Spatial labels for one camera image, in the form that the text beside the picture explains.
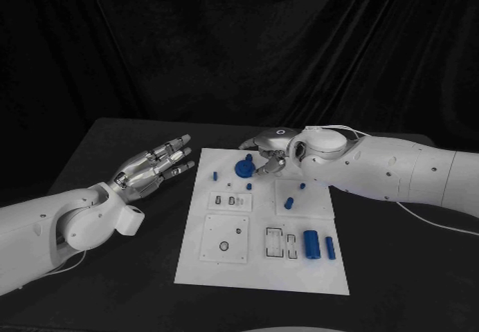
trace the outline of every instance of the black table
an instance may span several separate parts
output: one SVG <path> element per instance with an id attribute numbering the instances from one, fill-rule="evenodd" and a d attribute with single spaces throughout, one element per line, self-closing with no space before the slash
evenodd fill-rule
<path id="1" fill-rule="evenodd" d="M 107 181 L 130 156 L 185 133 L 192 136 L 188 159 L 198 162 L 202 147 L 235 149 L 261 130 L 100 119 L 51 194 Z M 384 136 L 433 145 L 422 135 Z M 134 202 L 147 216 L 134 237 L 116 233 L 74 270 L 0 297 L 2 321 L 94 331 L 244 331 L 271 326 L 476 331 L 479 237 L 436 228 L 394 203 L 335 188 L 351 296 L 175 284 L 195 178 L 196 168 Z M 459 212 L 407 206 L 432 221 L 479 230 L 478 220 Z"/>

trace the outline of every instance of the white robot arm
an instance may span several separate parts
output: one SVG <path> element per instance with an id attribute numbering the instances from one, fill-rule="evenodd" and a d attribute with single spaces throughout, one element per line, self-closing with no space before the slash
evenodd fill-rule
<path id="1" fill-rule="evenodd" d="M 258 146 L 270 161 L 254 176 L 296 174 L 383 201 L 424 203 L 479 217 L 479 154 L 436 149 L 407 140 L 364 136 L 348 140 L 332 129 L 264 131 L 240 149 Z"/>
<path id="2" fill-rule="evenodd" d="M 142 152 L 108 183 L 0 209 L 0 295 L 42 277 L 77 253 L 98 247 L 116 230 L 136 234 L 144 214 L 129 203 L 195 165 L 189 161 L 172 167 L 191 153 L 189 148 L 181 150 L 188 142 L 185 135 Z"/>

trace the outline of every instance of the blue object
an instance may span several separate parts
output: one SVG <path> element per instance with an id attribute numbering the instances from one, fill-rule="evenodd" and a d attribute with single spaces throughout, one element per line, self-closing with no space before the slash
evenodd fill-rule
<path id="1" fill-rule="evenodd" d="M 293 197 L 290 197 L 287 199 L 287 202 L 284 203 L 284 208 L 290 210 L 290 208 L 293 207 L 293 203 L 295 203 L 295 200 L 293 200 Z"/>
<path id="2" fill-rule="evenodd" d="M 237 162 L 235 173 L 241 178 L 250 178 L 256 169 L 253 155 L 247 154 L 247 158 Z"/>
<path id="3" fill-rule="evenodd" d="M 319 252 L 319 240 L 318 232 L 315 230 L 305 231 L 305 249 L 306 257 L 309 259 L 322 258 L 322 253 Z"/>
<path id="4" fill-rule="evenodd" d="M 326 237 L 326 247 L 329 259 L 336 259 L 335 246 L 332 245 L 332 237 Z"/>

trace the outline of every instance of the black backdrop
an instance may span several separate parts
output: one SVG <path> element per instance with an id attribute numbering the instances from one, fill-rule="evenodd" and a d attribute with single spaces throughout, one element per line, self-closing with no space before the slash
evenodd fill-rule
<path id="1" fill-rule="evenodd" d="M 45 193 L 101 117 L 344 124 L 478 151 L 478 6 L 3 1 L 2 204 Z"/>

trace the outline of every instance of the robotic hand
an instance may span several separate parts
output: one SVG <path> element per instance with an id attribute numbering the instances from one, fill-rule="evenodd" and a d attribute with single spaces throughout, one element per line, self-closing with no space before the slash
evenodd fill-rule
<path id="1" fill-rule="evenodd" d="M 349 140 L 332 129 L 361 133 L 346 126 L 306 127 L 302 133 L 276 128 L 247 140 L 240 149 L 258 146 L 270 159 L 254 176 L 286 168 L 370 199 L 432 204 L 479 217 L 479 154 L 364 133 Z"/>
<path id="2" fill-rule="evenodd" d="M 191 148 L 181 150 L 188 142 L 185 135 L 142 152 L 120 166 L 108 183 L 0 209 L 0 295 L 98 247 L 116 230 L 136 234 L 144 214 L 127 204 L 192 168 L 192 161 L 172 167 L 191 153 Z"/>

